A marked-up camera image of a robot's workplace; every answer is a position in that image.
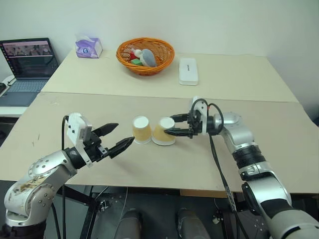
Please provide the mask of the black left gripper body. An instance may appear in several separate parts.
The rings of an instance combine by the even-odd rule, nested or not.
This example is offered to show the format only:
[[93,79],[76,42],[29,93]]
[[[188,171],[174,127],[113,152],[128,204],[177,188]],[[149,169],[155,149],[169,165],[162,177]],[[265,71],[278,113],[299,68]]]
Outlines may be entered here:
[[88,140],[83,141],[83,145],[85,152],[92,162],[99,162],[109,156],[108,148],[102,146],[101,139],[93,132],[90,134]]

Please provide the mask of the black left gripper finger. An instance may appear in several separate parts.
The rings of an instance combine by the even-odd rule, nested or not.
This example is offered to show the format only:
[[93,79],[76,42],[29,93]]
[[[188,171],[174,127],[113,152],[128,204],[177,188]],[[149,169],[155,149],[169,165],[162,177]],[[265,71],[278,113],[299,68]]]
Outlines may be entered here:
[[125,151],[134,141],[135,137],[127,137],[122,139],[121,141],[117,142],[115,146],[109,149],[108,156],[110,158],[114,158],[117,155],[121,154],[123,151]]
[[115,123],[115,122],[107,123],[107,124],[97,128],[97,129],[95,129],[95,134],[98,137],[105,136],[105,135],[111,133],[118,125],[119,124]]

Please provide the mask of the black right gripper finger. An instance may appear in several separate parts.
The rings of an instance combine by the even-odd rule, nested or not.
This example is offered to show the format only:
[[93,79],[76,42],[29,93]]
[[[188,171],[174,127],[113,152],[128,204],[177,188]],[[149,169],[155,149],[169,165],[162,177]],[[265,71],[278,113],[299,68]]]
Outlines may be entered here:
[[174,122],[184,122],[184,121],[188,121],[188,117],[189,114],[176,114],[176,115],[172,115],[170,116],[170,118],[172,118],[174,120]]
[[183,128],[170,128],[170,129],[165,129],[164,132],[166,134],[175,136],[175,137],[188,137],[192,138],[192,131],[189,129],[183,129]]

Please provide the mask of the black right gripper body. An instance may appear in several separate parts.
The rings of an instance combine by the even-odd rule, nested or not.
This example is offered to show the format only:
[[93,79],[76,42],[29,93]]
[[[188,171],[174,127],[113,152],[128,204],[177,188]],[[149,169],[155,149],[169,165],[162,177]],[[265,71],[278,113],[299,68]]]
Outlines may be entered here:
[[188,137],[193,138],[200,133],[202,133],[202,121],[201,113],[199,110],[194,110],[188,114]]

